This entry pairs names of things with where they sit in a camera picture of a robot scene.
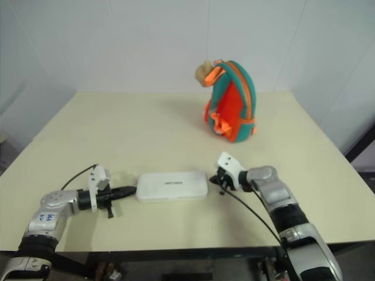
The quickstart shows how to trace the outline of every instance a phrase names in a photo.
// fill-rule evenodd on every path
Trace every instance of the beige tabletop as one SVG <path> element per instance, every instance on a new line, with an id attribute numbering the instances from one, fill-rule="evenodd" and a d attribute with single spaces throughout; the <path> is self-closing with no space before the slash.
<path id="1" fill-rule="evenodd" d="M 202 121 L 208 94 L 78 92 L 0 178 L 0 249 L 14 250 L 46 193 L 93 163 L 112 186 L 146 172 L 214 175 L 222 151 L 244 167 L 272 165 L 327 243 L 375 239 L 375 196 L 290 92 L 258 94 L 257 129 L 230 143 Z M 86 189 L 87 175 L 67 189 Z M 253 194 L 236 194 L 271 224 Z M 250 212 L 210 184 L 204 200 L 114 201 L 114 215 L 82 211 L 68 221 L 57 251 L 130 251 L 271 246 Z"/>

